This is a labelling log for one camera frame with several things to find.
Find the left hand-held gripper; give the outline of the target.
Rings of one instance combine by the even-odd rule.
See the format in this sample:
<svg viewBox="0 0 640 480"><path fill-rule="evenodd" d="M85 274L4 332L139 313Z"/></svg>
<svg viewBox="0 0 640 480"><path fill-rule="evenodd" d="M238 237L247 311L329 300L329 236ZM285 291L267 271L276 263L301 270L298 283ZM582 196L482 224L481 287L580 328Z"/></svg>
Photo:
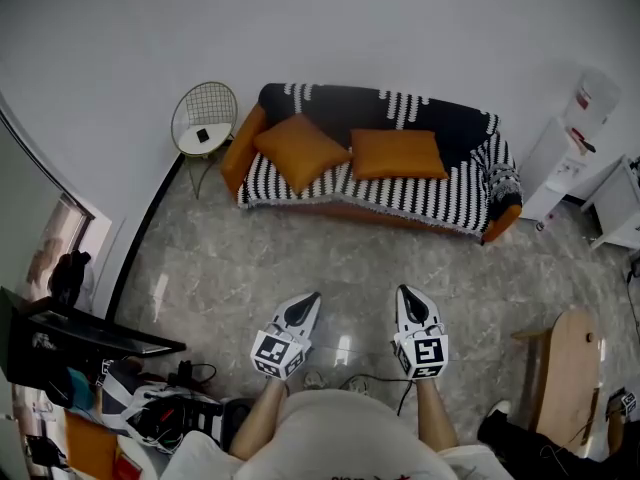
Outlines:
<svg viewBox="0 0 640 480"><path fill-rule="evenodd" d="M281 303L273 321L260 330L251 349L254 368L262 374L287 380L308 358L309 338L321 307L317 291Z"/></svg>

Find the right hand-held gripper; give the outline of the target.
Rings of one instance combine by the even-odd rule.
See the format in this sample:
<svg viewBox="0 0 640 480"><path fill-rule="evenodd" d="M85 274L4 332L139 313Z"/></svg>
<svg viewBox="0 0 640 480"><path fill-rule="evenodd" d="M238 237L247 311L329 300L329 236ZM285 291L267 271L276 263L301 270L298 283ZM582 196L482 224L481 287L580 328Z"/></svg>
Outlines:
<svg viewBox="0 0 640 480"><path fill-rule="evenodd" d="M439 377L449 362L449 336L436 303L422 291L401 284L396 290L394 355L408 380ZM407 331L410 327L427 327Z"/></svg>

